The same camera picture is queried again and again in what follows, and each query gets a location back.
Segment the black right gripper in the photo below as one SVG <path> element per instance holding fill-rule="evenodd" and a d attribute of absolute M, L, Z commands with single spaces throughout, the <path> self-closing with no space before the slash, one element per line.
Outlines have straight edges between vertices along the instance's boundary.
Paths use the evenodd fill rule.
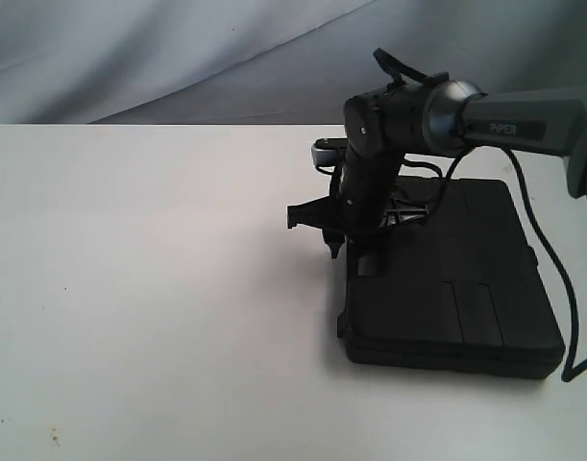
<path fill-rule="evenodd" d="M 384 222 L 406 149 L 387 147 L 368 158 L 348 144 L 340 163 L 331 167 L 329 194 L 287 208 L 287 227 L 306 226 L 323 231 L 330 257 L 337 258 L 344 236 L 366 236 L 396 228 Z M 355 244 L 356 274 L 378 277 L 385 271 L 384 243 Z"/>

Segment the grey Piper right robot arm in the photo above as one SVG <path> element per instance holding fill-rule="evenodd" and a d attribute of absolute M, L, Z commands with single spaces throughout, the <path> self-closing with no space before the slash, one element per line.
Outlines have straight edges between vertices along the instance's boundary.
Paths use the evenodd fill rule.
<path fill-rule="evenodd" d="M 425 214 L 403 220 L 389 209 L 408 154 L 459 162 L 480 147 L 564 159 L 573 198 L 587 201 L 587 87 L 490 95 L 447 73 L 428 75 L 383 49 L 374 52 L 390 83 L 344 105 L 345 137 L 316 142 L 315 168 L 330 177 L 326 197 L 287 210 L 289 228 L 322 232 L 333 254 L 347 240 L 375 245 L 412 232 L 436 239 L 433 221 L 450 184 L 422 201 Z"/>

